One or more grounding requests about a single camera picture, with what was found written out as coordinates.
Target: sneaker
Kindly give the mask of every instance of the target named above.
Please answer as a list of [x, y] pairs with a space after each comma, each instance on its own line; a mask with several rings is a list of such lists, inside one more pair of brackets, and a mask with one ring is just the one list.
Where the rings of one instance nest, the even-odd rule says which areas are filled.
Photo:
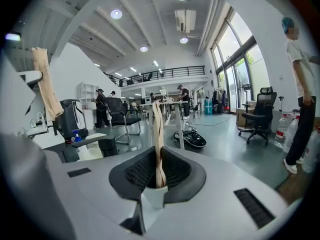
[[300, 157], [299, 160], [295, 161], [297, 164], [303, 165], [305, 163], [305, 160], [303, 157]]
[[292, 174], [297, 174], [297, 166], [296, 165], [289, 165], [287, 164], [286, 159], [283, 160], [283, 164], [285, 168]]

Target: chair armrest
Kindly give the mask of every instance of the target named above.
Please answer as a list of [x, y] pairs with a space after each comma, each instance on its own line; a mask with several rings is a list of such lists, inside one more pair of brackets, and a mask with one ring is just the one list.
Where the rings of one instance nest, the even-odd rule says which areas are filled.
[[122, 112], [122, 111], [120, 111], [120, 112], [111, 112], [111, 116], [112, 116], [113, 114], [120, 114], [120, 115], [125, 116], [125, 113]]
[[90, 144], [92, 142], [97, 142], [97, 141], [101, 141], [101, 140], [112, 140], [114, 137], [111, 136], [100, 136], [100, 137], [95, 137], [95, 138], [89, 138], [89, 139], [84, 139], [78, 142], [73, 142], [71, 144], [72, 147], [74, 148], [79, 148], [82, 147], [84, 145]]

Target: black pants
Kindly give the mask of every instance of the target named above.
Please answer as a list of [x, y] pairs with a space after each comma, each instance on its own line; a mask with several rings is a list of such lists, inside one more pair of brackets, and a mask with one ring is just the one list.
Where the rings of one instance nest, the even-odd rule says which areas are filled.
[[288, 165], [293, 166], [296, 161], [303, 155], [308, 144], [309, 138], [314, 128], [314, 120], [316, 115], [316, 97], [312, 96], [314, 103], [310, 106], [303, 104], [303, 97], [298, 98], [300, 107], [300, 119], [298, 129], [293, 137], [292, 146], [285, 158]]
[[184, 109], [184, 116], [188, 117], [190, 114], [190, 104], [189, 103], [182, 103]]
[[107, 126], [109, 124], [108, 117], [107, 117], [107, 111], [99, 111], [96, 110], [96, 124], [95, 127], [101, 128], [102, 120], [104, 121], [105, 125]]

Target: white shelving unit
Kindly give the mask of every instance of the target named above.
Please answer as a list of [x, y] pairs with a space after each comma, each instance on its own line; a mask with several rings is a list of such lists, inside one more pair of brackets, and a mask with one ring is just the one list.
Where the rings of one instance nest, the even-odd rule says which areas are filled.
[[99, 86], [84, 83], [83, 81], [77, 85], [77, 96], [78, 100], [82, 104], [83, 110], [95, 110], [96, 104], [91, 101], [92, 98], [97, 98], [98, 94], [96, 90], [99, 89]]

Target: blue cap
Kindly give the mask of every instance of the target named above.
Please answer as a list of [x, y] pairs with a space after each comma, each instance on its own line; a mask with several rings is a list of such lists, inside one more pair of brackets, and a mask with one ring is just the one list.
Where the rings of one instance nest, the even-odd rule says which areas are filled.
[[295, 27], [295, 23], [292, 20], [292, 18], [289, 17], [284, 17], [281, 21], [282, 24], [282, 28], [285, 34], [288, 34], [288, 29], [289, 28], [294, 28]]

